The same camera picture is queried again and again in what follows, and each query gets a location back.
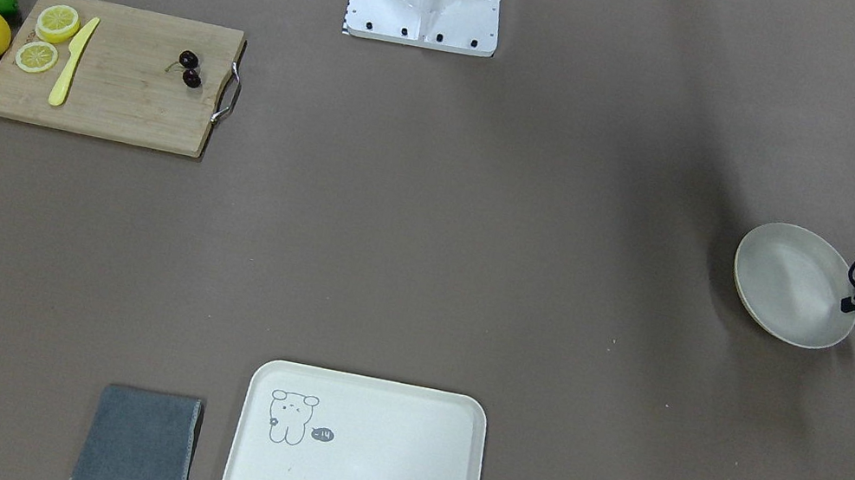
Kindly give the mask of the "yellow plastic knife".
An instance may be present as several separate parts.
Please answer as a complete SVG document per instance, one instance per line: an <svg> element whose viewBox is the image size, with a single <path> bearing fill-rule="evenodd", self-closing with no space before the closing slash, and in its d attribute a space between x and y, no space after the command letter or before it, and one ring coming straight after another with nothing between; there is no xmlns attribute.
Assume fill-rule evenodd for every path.
<svg viewBox="0 0 855 480"><path fill-rule="evenodd" d="M60 107L70 95L71 84L73 84L76 69L80 65L81 56L99 25L100 18L93 16L72 36L68 45L68 61L66 61L56 83L49 91L48 103L50 106Z"/></svg>

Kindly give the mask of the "cream round plate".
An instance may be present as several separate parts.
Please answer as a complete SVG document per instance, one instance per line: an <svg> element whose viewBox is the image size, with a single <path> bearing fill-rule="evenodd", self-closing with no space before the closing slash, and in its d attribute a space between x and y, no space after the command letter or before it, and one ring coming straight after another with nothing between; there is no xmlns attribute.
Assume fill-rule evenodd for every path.
<svg viewBox="0 0 855 480"><path fill-rule="evenodd" d="M834 347L849 337L855 313L848 265L824 238L795 224L761 224L736 247L734 284L758 326L791 346Z"/></svg>

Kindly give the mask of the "lemon slice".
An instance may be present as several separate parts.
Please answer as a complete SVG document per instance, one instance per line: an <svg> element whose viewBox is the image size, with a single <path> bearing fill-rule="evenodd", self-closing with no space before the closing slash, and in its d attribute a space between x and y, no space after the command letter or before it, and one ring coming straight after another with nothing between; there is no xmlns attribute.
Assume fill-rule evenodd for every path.
<svg viewBox="0 0 855 480"><path fill-rule="evenodd" d="M35 35L38 40L57 45L68 41L81 29L80 15L69 5L50 5L36 17Z"/></svg>
<svg viewBox="0 0 855 480"><path fill-rule="evenodd" d="M21 71L31 74L47 72L60 61L60 51L51 42L31 41L16 50L14 63Z"/></svg>

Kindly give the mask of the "cream rabbit tray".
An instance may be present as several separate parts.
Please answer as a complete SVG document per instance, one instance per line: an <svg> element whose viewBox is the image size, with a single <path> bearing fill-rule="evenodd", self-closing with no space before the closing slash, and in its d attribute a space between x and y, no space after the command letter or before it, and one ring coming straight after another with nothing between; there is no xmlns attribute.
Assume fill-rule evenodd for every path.
<svg viewBox="0 0 855 480"><path fill-rule="evenodd" d="M470 396L285 361L252 374L222 480L480 480Z"/></svg>

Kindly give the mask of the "lemon slice upper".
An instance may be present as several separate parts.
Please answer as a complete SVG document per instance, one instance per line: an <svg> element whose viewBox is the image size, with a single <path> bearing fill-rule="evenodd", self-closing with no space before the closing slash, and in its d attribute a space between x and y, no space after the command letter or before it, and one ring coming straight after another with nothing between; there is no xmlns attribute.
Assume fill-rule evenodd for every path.
<svg viewBox="0 0 855 480"><path fill-rule="evenodd" d="M81 29L80 15L69 5L50 5L36 17L35 35L38 40L57 45L68 41Z"/></svg>

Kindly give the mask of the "wooden cutting board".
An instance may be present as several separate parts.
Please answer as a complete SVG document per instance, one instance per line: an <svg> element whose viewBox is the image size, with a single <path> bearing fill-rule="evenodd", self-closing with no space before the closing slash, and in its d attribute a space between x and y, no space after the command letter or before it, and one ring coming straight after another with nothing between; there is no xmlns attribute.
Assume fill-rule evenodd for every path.
<svg viewBox="0 0 855 480"><path fill-rule="evenodd" d="M55 4L77 9L85 23L100 18L60 107L48 97L68 61L67 44L47 72L26 73L14 63L16 49L36 39L36 17ZM107 0L36 0L0 61L0 117L199 159L238 99L245 44L239 29ZM185 49L200 60L200 88L187 87L179 70L165 72Z"/></svg>

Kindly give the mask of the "grey folded cloth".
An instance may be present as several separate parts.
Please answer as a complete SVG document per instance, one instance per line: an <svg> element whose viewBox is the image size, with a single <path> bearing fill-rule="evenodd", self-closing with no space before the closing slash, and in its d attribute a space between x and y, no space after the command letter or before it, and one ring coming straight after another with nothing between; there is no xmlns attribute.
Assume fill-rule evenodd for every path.
<svg viewBox="0 0 855 480"><path fill-rule="evenodd" d="M202 400L105 386L70 480L188 480Z"/></svg>

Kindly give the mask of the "dark red cherry pair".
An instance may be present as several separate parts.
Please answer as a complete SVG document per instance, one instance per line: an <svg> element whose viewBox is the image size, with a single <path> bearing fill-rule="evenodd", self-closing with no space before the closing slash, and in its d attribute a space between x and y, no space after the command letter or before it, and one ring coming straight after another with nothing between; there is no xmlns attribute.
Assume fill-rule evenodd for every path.
<svg viewBox="0 0 855 480"><path fill-rule="evenodd" d="M182 77L181 80L187 87L200 88L202 86L202 79L200 79L198 72L199 66L200 60L198 55L195 52L185 49L178 54L175 62L171 62L166 66L165 72L171 73L172 71L179 70L180 77Z"/></svg>

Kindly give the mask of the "lemon slice lower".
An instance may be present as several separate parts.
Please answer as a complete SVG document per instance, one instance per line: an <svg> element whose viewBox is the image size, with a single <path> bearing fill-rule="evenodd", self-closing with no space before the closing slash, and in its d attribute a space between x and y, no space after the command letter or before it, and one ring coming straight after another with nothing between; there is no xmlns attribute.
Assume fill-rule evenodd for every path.
<svg viewBox="0 0 855 480"><path fill-rule="evenodd" d="M14 63L21 71L31 74L47 72L60 61L60 51L51 42L31 41L16 50Z"/></svg>

